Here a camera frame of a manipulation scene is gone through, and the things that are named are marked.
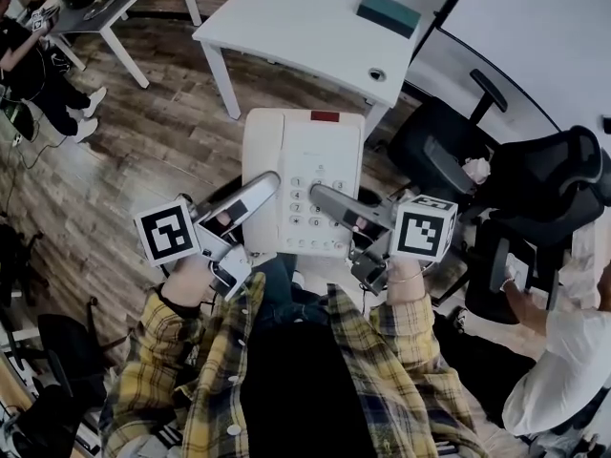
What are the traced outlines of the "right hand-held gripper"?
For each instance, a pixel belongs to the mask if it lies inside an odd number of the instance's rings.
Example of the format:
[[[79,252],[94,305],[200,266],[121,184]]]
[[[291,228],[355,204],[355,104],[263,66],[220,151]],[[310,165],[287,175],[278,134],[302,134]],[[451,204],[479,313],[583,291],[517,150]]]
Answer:
[[[365,189],[366,202],[331,187],[315,184],[311,202],[326,215],[352,230],[358,217],[369,223],[364,233],[369,246],[351,255],[352,275],[367,290],[378,294],[387,288],[391,258],[428,263],[443,260],[453,239],[458,205],[427,195],[389,202]]]

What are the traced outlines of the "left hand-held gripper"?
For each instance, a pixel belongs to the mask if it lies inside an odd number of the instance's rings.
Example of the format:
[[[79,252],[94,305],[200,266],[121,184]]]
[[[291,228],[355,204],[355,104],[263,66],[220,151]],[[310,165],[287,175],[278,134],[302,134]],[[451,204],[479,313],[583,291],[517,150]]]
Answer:
[[[237,177],[199,205],[198,218],[185,198],[137,214],[135,225],[147,260],[160,266],[199,255],[208,260],[215,277],[213,290],[230,300],[251,273],[244,247],[230,233],[272,198],[280,185],[273,171],[246,183]],[[222,211],[228,211],[235,221],[228,229],[214,220]]]

